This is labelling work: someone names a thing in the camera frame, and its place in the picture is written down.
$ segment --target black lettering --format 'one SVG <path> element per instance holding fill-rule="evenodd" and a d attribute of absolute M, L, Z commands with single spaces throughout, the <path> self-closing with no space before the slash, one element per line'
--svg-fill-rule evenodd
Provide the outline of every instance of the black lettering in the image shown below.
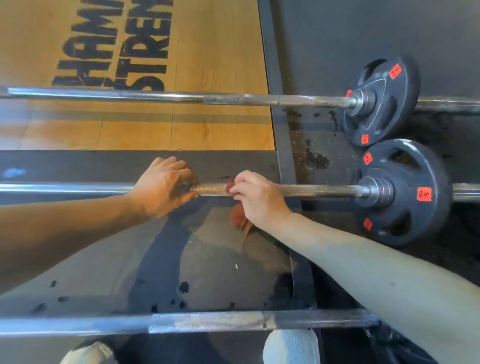
<path fill-rule="evenodd" d="M 164 38 L 155 40 L 150 36 L 131 36 L 123 42 L 120 55 L 122 57 L 138 57 L 138 58 L 164 58 L 168 56 L 167 50 L 170 39 Z M 145 49 L 134 49 L 137 45 L 145 46 Z"/>
<path fill-rule="evenodd" d="M 142 26 L 138 26 L 138 18 L 127 18 L 125 33 L 143 36 L 169 36 L 171 20 L 160 20 L 160 27 L 155 28 L 155 19 L 143 19 Z"/>
<path fill-rule="evenodd" d="M 63 53 L 82 60 L 112 59 L 113 52 L 111 50 L 98 50 L 97 45 L 114 45 L 116 40 L 113 36 L 74 36 L 63 44 Z M 75 45 L 83 45 L 83 49 L 78 49 Z"/>
<path fill-rule="evenodd" d="M 76 76 L 55 76 L 53 86 L 102 86 L 104 77 L 90 77 L 90 71 L 107 71 L 110 62 L 99 61 L 60 61 L 59 70 L 76 70 Z"/>
<path fill-rule="evenodd" d="M 167 66 L 163 64 L 132 64 L 129 58 L 120 58 L 117 65 L 117 78 L 127 78 L 132 73 L 166 73 Z"/>
<path fill-rule="evenodd" d="M 82 0 L 83 4 L 102 5 L 110 8 L 123 9 L 123 2 L 117 0 Z"/>
<path fill-rule="evenodd" d="M 173 0 L 132 0 L 136 6 L 128 12 L 132 18 L 171 19 L 170 12 L 152 12 L 149 9 L 156 5 L 173 6 Z"/>
<path fill-rule="evenodd" d="M 72 31 L 102 36 L 117 36 L 115 28 L 105 28 L 102 25 L 112 22 L 104 16 L 121 16 L 122 13 L 122 9 L 80 9 L 77 11 L 77 15 L 87 19 L 88 22 L 72 25 Z"/>
<path fill-rule="evenodd" d="M 131 86 L 127 85 L 126 78 L 116 78 L 115 80 L 106 79 L 104 86 L 113 87 L 115 90 L 141 91 L 149 87 L 151 91 L 165 91 L 163 81 L 155 76 L 140 77 Z"/>

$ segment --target wooden floor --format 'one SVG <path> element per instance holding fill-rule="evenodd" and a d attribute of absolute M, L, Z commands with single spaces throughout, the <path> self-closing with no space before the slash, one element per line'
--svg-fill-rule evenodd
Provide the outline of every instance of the wooden floor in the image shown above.
<path fill-rule="evenodd" d="M 257 0 L 15 0 L 0 17 L 3 85 L 268 93 Z M 0 100 L 1 150 L 274 148 L 269 108 Z"/>

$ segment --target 5 kg weight plate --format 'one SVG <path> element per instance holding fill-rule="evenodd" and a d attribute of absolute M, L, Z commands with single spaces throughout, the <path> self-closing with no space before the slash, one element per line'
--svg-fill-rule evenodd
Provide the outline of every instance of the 5 kg weight plate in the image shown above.
<path fill-rule="evenodd" d="M 346 139 L 357 146 L 371 146 L 392 137 L 413 114 L 420 94 L 420 72 L 411 56 L 379 59 L 369 63 L 347 96 L 374 95 L 373 109 L 353 115 L 345 110 L 341 122 Z"/>
<path fill-rule="evenodd" d="M 401 248 L 432 236 L 443 226 L 452 203 L 452 185 L 429 148 L 406 139 L 378 143 L 360 159 L 353 183 L 367 176 L 385 179 L 393 187 L 393 198 L 386 206 L 356 204 L 355 216 L 373 240 Z"/>

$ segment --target red cloth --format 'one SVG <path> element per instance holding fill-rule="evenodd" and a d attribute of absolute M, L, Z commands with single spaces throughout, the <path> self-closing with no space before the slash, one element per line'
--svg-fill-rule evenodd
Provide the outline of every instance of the red cloth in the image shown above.
<path fill-rule="evenodd" d="M 230 188 L 233 186 L 235 186 L 235 182 L 230 180 L 227 183 L 228 194 L 230 193 Z M 236 204 L 233 207 L 232 212 L 230 213 L 230 223 L 233 227 L 243 230 L 243 241 L 245 241 L 250 229 L 253 227 L 253 224 L 245 217 L 245 211 L 243 211 L 243 205 L 241 203 Z"/>

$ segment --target white shoe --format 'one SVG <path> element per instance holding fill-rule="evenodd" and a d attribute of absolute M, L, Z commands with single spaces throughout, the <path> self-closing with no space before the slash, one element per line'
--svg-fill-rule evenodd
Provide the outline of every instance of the white shoe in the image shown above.
<path fill-rule="evenodd" d="M 60 364 L 117 364 L 112 349 L 102 342 L 70 350 Z"/>
<path fill-rule="evenodd" d="M 274 330 L 264 346 L 264 364 L 320 364 L 313 330 Z"/>

